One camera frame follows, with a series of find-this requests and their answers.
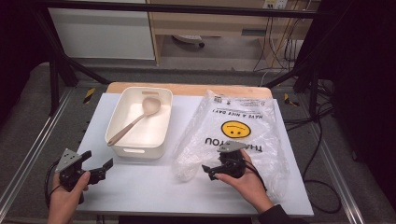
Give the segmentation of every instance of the white table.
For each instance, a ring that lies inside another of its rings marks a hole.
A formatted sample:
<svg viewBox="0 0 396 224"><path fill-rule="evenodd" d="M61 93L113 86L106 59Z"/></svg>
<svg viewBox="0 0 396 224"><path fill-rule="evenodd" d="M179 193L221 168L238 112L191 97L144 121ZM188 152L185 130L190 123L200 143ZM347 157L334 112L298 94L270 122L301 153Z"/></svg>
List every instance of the white table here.
<svg viewBox="0 0 396 224"><path fill-rule="evenodd" d="M154 161L121 158L106 145L107 124L119 98L118 93L102 95L78 149L78 154L87 150L92 152L92 157L83 163L85 170L98 168L110 158L114 160L106 180L84 192L85 202L78 207L78 211L146 216L256 215L254 208L236 190L220 181L210 181L204 172L198 172L188 183L180 183L173 176L171 150L189 123L201 96L174 96L165 153ZM282 120L277 104L276 119ZM281 203L291 216L313 216L284 124L279 122L277 126L290 167L290 180L285 197L275 203Z"/></svg>

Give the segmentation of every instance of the sleeve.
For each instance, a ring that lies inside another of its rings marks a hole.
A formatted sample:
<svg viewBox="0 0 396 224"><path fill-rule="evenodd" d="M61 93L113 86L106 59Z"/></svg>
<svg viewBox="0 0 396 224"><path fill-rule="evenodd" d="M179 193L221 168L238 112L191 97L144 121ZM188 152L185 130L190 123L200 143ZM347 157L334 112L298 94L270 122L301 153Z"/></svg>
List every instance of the sleeve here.
<svg viewBox="0 0 396 224"><path fill-rule="evenodd" d="M286 214L280 204L268 209L264 213L259 215L259 221L261 224L290 224L290 223L307 223L302 219L292 219Z"/></svg>

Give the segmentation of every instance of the table surface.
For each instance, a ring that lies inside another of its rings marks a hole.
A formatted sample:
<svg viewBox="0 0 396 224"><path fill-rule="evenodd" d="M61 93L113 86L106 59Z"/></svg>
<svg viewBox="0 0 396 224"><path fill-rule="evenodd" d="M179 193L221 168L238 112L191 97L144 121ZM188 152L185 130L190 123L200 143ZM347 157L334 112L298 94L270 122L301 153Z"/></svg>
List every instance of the table surface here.
<svg viewBox="0 0 396 224"><path fill-rule="evenodd" d="M118 157L106 146L106 126L127 87L144 86L166 88L173 92L174 102L171 123L165 141L165 154L155 161L138 158ZM172 177L171 153L177 139L188 125L195 108L206 90L234 96L271 98L268 89L242 86L208 86L152 83L112 83L96 108L92 122L78 153L92 151L95 160L87 160L85 169L101 166L113 158L114 166L108 171L106 180L90 187L84 193L85 203L78 207L80 212L112 215L161 216L254 216L256 211L232 187L219 181L209 181L207 174L199 173L188 183L177 183ZM276 120L282 120L276 104ZM290 167L290 182L285 196L276 203L282 204L292 216L313 216L297 163L291 150L283 122L277 123L282 148Z"/></svg>

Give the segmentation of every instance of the wall outlet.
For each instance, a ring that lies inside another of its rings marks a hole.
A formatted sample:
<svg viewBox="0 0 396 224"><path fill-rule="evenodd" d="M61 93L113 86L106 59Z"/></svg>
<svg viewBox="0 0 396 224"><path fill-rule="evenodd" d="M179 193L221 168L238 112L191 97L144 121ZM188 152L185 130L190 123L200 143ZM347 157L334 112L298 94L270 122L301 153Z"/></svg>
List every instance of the wall outlet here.
<svg viewBox="0 0 396 224"><path fill-rule="evenodd" d="M274 9L285 9L288 0L276 0Z"/></svg>
<svg viewBox="0 0 396 224"><path fill-rule="evenodd" d="M276 6L276 0L265 0L262 8L274 9Z"/></svg>

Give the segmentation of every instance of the spoon handle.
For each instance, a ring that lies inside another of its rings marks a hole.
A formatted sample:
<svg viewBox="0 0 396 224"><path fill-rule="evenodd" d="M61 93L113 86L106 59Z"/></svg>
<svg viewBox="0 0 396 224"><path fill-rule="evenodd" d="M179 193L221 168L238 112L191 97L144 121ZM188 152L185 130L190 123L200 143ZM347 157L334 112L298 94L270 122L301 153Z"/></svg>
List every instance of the spoon handle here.
<svg viewBox="0 0 396 224"><path fill-rule="evenodd" d="M125 128L123 128L121 131L119 131L118 133L116 133L116 135L114 135L112 138L110 138L110 140L107 143L108 147L113 146L114 144L118 143L120 141L120 139L129 132L129 130L132 129L132 127L134 127L136 125L136 123L141 120L143 117L145 117L146 114L142 114L141 116L139 116L137 119L135 119L134 121L132 121L130 124L128 124Z"/></svg>

